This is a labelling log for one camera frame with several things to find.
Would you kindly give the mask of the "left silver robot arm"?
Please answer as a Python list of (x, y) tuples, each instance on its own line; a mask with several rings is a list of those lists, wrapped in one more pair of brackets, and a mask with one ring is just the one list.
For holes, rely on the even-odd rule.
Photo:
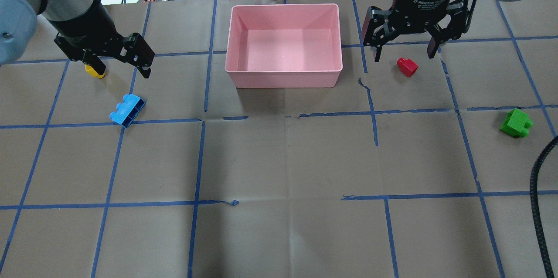
[(24, 54), (40, 15), (57, 30), (54, 43), (68, 60), (102, 76), (106, 56), (133, 65), (145, 79), (151, 75), (155, 52), (141, 34), (121, 35), (101, 0), (1, 0), (1, 64)]

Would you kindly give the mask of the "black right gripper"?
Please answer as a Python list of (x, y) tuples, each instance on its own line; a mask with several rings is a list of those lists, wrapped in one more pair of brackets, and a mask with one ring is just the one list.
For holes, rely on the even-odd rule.
[[(445, 28), (438, 23), (449, 16)], [(464, 0), (393, 0), (390, 10), (370, 6), (361, 26), (361, 43), (373, 48), (374, 61), (381, 59), (383, 46), (401, 34), (431, 34), (427, 56), (432, 59), (441, 44), (461, 37), (466, 29)]]

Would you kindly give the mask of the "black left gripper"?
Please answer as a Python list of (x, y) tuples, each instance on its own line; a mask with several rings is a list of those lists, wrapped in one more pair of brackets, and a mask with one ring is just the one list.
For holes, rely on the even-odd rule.
[(82, 61), (98, 73), (106, 66), (100, 56), (110, 56), (133, 65), (144, 79), (151, 75), (155, 52), (139, 33), (123, 37), (103, 6), (90, 6), (86, 12), (69, 20), (56, 20), (57, 46), (72, 61)]

